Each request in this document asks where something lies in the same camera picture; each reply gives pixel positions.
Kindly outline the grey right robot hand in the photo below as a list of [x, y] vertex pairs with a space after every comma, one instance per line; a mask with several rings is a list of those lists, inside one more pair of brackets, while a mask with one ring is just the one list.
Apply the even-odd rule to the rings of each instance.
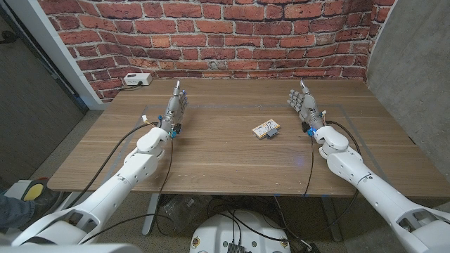
[[323, 113], [319, 111], [315, 98], [311, 95], [309, 88], [300, 80], [301, 91], [290, 90], [287, 103], [299, 115], [302, 122], [302, 130], [313, 135], [321, 127], [325, 126]]

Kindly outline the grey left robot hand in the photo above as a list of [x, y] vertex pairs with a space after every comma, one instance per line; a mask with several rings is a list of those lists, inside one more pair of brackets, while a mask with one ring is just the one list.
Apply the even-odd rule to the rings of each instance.
[[187, 105], [186, 91], [181, 88], [181, 82], [177, 80], [165, 114], [162, 116], [160, 128], [170, 133], [177, 124], [181, 123]]

